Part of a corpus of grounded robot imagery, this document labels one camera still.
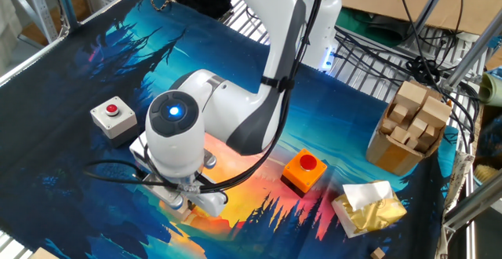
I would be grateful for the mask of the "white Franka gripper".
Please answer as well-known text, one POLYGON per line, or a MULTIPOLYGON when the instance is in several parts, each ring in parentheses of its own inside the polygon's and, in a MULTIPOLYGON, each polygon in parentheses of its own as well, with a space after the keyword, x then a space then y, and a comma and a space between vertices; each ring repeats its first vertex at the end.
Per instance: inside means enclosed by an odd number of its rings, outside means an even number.
MULTIPOLYGON (((129 150, 133 154, 136 163, 144 171, 144 175, 142 177, 137 177, 137 179, 141 181, 160 181, 160 179, 156 177, 148 167, 147 161, 144 158, 144 146, 147 146, 145 133, 142 133, 129 146, 129 150)), ((205 166, 212 168, 215 165, 216 157, 205 149, 203 166, 190 179, 190 182, 194 182, 198 185, 214 184, 214 181, 207 177, 202 172, 202 169, 205 166)), ((225 192, 195 195, 186 192, 175 192, 172 189, 162 186, 145 184, 144 187, 156 196, 160 200, 161 204, 165 204, 168 212, 174 217, 187 217, 195 207, 201 208, 212 217, 217 217, 223 211, 228 202, 228 197, 225 192)))

